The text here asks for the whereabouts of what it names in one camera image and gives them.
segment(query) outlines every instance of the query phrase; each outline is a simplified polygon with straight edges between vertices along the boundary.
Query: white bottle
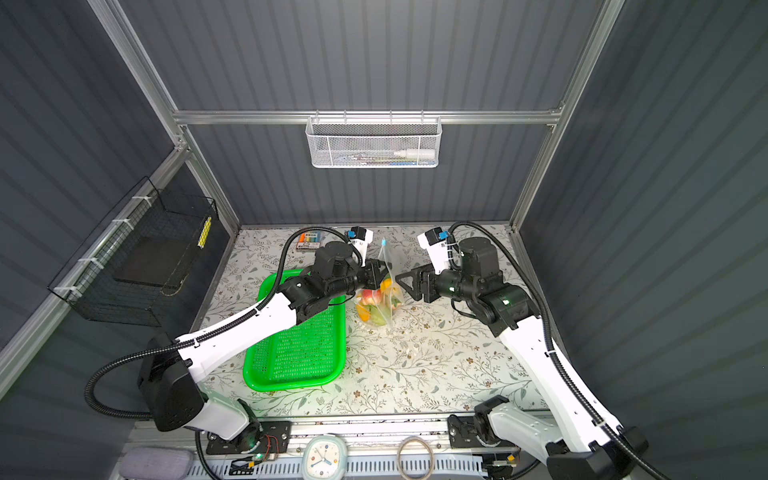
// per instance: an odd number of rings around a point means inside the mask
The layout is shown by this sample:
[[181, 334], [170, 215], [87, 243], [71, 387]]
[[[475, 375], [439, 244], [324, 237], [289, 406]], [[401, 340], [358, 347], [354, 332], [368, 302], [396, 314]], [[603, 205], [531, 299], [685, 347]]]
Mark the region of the white bottle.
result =
[[434, 148], [409, 148], [408, 150], [398, 150], [396, 157], [408, 158], [410, 160], [435, 160]]

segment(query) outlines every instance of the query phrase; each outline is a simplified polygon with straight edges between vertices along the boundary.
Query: wire mesh basket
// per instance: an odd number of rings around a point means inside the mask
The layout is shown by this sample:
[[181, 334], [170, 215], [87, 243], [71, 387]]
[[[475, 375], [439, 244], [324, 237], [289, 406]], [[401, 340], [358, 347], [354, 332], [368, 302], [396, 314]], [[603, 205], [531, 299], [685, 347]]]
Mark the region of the wire mesh basket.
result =
[[318, 168], [437, 167], [442, 124], [306, 122], [312, 165]]
[[48, 289], [85, 319], [145, 326], [178, 322], [184, 311], [177, 294], [217, 219], [208, 197], [153, 190], [90, 256], [76, 260], [76, 273]]

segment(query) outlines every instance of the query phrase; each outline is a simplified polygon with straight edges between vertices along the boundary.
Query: plastic bag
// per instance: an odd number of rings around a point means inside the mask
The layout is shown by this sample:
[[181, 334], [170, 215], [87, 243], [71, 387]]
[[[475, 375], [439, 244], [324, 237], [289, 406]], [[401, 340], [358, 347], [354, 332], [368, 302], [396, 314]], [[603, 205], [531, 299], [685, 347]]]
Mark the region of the plastic bag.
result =
[[395, 277], [402, 271], [402, 254], [386, 240], [382, 240], [379, 260], [383, 260], [389, 273], [384, 277], [378, 290], [357, 290], [353, 302], [357, 315], [363, 322], [375, 326], [394, 326], [396, 311], [405, 302], [402, 288]]

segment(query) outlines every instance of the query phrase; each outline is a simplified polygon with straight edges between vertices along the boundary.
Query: white wire basket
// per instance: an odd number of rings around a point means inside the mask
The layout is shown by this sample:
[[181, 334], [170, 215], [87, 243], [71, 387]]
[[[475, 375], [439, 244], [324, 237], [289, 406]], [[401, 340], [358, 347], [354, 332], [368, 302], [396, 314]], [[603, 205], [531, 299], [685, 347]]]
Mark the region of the white wire basket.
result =
[[329, 123], [311, 117], [306, 140], [318, 168], [437, 167], [440, 119], [411, 123]]

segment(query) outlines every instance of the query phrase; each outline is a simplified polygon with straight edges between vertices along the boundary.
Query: black wire basket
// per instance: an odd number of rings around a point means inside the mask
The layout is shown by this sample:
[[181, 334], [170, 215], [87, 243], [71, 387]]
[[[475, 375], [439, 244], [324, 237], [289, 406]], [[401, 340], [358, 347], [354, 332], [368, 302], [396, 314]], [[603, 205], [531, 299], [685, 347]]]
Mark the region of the black wire basket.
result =
[[85, 319], [165, 327], [218, 218], [213, 199], [152, 190], [86, 258], [48, 289]]

